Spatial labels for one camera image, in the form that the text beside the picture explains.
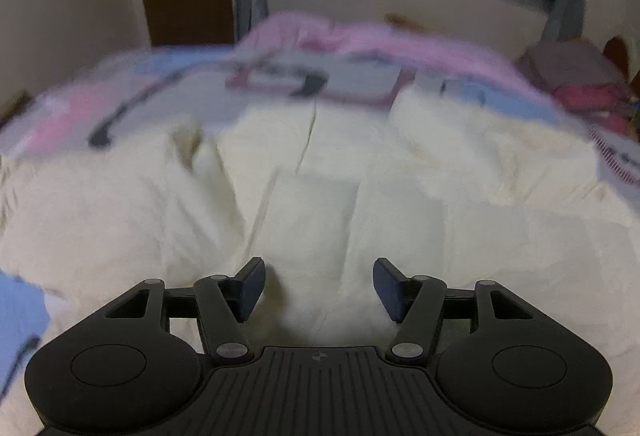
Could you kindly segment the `white puffer jacket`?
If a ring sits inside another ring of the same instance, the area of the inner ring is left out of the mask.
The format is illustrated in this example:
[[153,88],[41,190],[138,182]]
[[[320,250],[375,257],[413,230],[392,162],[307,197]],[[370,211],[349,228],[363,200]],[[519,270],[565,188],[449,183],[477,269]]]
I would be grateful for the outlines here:
[[495,280],[596,346],[600,425],[639,430],[639,217],[579,133],[401,92],[390,113],[253,108],[109,148],[2,159],[1,268],[63,298],[54,336],[138,282],[265,260],[255,346],[385,345],[375,260],[452,287]]

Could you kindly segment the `stack of folded clothes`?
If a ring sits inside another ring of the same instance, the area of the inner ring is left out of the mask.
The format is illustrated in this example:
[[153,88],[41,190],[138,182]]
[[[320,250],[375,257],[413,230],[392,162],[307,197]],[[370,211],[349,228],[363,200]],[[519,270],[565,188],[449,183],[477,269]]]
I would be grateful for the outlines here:
[[634,114],[623,73],[588,41],[540,42],[516,67],[567,113],[627,136]]

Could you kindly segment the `patterned bed sheet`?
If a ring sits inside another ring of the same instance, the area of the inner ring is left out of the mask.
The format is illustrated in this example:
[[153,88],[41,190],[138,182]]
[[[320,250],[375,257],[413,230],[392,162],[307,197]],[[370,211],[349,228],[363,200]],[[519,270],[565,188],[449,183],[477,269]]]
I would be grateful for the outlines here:
[[[213,138],[253,108],[321,103],[342,110],[387,115],[401,92],[484,108],[516,121],[533,121],[579,133],[599,153],[598,175],[638,214],[639,189],[616,177],[605,155],[634,166],[637,145],[592,130],[548,107],[509,96],[488,82],[422,70],[370,54],[328,55],[299,51],[156,50],[110,58],[65,87],[45,94],[32,113],[4,135],[2,159],[48,159],[65,153],[99,151],[156,125],[189,121]],[[49,292],[50,322],[66,301]]]

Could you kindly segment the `pink blanket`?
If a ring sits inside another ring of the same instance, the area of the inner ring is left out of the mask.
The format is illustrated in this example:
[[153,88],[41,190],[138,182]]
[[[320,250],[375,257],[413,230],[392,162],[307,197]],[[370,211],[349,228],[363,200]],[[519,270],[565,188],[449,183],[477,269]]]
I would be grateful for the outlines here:
[[242,50],[302,50],[336,55],[371,53],[399,58],[427,70],[471,77],[509,96],[552,107],[505,56],[480,44],[440,35],[419,34],[372,22],[341,23],[302,12],[271,15],[236,44]]

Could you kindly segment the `red white headboard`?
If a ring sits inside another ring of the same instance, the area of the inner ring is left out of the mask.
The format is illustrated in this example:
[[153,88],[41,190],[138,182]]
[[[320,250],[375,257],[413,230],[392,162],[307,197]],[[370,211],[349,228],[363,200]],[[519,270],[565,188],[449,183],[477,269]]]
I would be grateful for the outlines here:
[[634,96],[639,96],[639,66],[631,65],[631,53],[625,39],[614,36],[605,44],[603,55],[622,73]]

